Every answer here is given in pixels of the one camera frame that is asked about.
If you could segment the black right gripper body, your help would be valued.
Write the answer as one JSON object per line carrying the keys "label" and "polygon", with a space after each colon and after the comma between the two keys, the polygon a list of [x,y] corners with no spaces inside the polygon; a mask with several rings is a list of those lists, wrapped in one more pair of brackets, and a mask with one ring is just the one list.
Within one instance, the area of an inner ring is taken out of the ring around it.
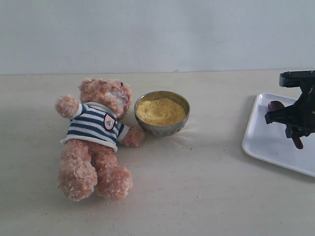
{"label": "black right gripper body", "polygon": [[297,101],[287,107],[287,138],[307,137],[315,132],[315,86],[305,88]]}

